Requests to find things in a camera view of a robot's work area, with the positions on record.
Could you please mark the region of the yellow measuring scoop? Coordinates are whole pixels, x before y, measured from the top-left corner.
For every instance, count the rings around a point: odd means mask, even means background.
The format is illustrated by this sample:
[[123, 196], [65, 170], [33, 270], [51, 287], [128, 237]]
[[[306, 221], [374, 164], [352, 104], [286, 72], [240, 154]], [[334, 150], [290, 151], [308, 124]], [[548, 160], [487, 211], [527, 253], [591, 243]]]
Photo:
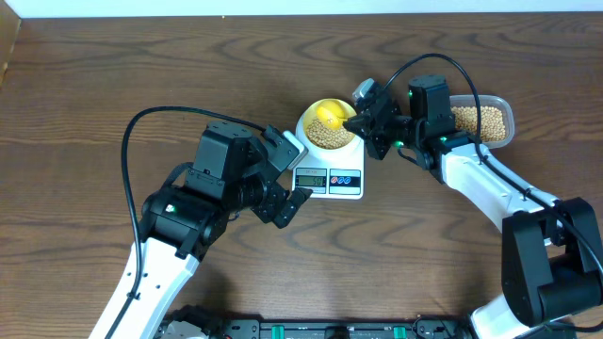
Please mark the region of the yellow measuring scoop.
[[348, 111], [344, 104], [336, 99], [321, 101], [316, 108], [316, 115], [320, 122], [331, 130], [338, 130], [348, 120]]

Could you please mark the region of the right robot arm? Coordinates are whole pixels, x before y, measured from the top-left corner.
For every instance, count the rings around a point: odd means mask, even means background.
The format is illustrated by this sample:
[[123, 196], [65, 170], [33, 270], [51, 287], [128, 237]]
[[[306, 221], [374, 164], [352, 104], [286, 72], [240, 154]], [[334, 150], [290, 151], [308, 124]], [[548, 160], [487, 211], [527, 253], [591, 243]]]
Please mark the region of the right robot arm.
[[456, 125], [441, 75], [409, 83], [403, 115], [373, 79], [352, 94], [356, 116], [344, 127], [370, 157], [391, 147], [415, 153], [413, 163], [472, 201], [501, 231], [501, 296], [469, 317], [475, 338], [573, 338], [601, 331], [579, 327], [570, 315], [602, 303], [602, 243], [595, 211], [582, 198], [562, 201], [529, 185]]

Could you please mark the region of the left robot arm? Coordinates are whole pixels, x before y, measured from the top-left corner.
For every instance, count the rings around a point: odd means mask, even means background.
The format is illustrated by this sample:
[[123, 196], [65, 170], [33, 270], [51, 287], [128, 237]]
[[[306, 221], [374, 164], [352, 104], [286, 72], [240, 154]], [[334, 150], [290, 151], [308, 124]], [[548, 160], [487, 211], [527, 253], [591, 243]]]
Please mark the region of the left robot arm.
[[289, 191], [277, 180], [306, 153], [291, 132], [272, 126], [256, 137], [232, 122], [207, 124], [194, 162], [176, 167], [143, 204], [139, 238], [91, 337], [154, 337], [235, 212], [250, 209], [286, 227], [311, 192]]

